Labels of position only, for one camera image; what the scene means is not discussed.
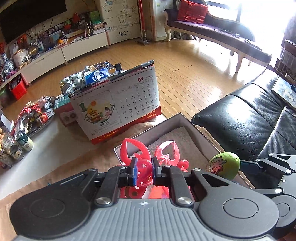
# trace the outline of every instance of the black leather sofa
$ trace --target black leather sofa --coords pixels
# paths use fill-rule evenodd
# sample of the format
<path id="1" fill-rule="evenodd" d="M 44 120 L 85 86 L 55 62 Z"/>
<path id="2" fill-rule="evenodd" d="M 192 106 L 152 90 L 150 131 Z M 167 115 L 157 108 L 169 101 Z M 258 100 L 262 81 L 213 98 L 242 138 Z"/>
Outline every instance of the black leather sofa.
<path id="1" fill-rule="evenodd" d="M 191 119 L 205 127 L 225 151 L 243 160 L 270 153 L 296 155 L 296 112 L 272 91 L 276 73 L 267 69 L 250 83 L 218 100 Z M 263 173 L 245 173 L 256 188 L 276 187 Z"/>

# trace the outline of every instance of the red plastic toy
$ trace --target red plastic toy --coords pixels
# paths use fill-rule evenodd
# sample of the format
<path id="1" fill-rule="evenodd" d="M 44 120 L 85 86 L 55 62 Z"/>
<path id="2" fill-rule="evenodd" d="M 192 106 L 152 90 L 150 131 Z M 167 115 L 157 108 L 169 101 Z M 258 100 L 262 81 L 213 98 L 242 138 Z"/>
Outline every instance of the red plastic toy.
<path id="1" fill-rule="evenodd" d="M 137 167 L 138 167 L 138 178 L 137 178 L 137 187 L 126 187 L 122 188 L 120 191 L 121 198 L 141 198 L 145 191 L 146 187 L 153 183 L 152 180 L 152 162 L 151 155 L 148 148 L 140 141 L 135 139 L 124 139 L 121 148 L 120 148 L 120 157 L 121 160 L 125 163 L 125 165 L 129 165 L 131 163 L 131 158 L 128 157 L 127 153 L 127 145 L 128 142 L 136 146 L 142 154 L 135 153 L 135 157 L 138 159 Z M 164 155 L 163 150 L 169 146 L 173 145 L 173 154 L 174 159 L 171 160 L 169 154 Z M 187 168 L 189 167 L 189 162 L 187 160 L 180 161 L 180 152 L 178 146 L 175 141 L 166 141 L 160 144 L 154 153 L 154 156 L 157 157 L 160 165 L 171 165 L 179 167 L 183 172 L 187 172 Z M 169 197 L 169 190 L 167 187 L 162 187 L 163 193 Z M 149 198 L 161 198 L 162 194 L 159 188 L 153 187 Z"/>

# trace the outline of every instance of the television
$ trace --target television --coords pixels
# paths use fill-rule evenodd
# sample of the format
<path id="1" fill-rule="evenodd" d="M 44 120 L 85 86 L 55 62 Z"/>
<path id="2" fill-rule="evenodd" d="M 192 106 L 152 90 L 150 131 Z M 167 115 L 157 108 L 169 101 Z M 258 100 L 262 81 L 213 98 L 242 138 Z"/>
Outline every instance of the television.
<path id="1" fill-rule="evenodd" d="M 35 25 L 66 12 L 65 0 L 17 0 L 0 12 L 0 27 L 8 44 Z"/>

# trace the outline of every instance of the desk calendar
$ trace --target desk calendar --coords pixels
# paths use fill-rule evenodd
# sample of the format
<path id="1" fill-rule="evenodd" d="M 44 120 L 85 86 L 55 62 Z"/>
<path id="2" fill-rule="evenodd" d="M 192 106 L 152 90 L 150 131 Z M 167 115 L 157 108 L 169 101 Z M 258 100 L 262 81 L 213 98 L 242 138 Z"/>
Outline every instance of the desk calendar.
<path id="1" fill-rule="evenodd" d="M 91 89 L 71 97 L 70 101 L 78 124 L 94 144 L 131 122 L 147 121 L 143 117 L 149 113 L 152 113 L 150 117 L 161 114 L 154 66 L 112 82 L 96 83 Z"/>

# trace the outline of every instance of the decorated egg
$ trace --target decorated egg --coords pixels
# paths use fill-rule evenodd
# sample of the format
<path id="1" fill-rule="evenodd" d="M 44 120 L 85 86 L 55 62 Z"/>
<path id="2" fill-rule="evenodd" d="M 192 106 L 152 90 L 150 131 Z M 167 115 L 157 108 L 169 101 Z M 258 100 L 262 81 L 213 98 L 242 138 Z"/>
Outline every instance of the decorated egg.
<path id="1" fill-rule="evenodd" d="M 237 175 L 239 168 L 239 157 L 232 152 L 223 152 L 217 154 L 208 162 L 206 171 L 232 180 Z"/>

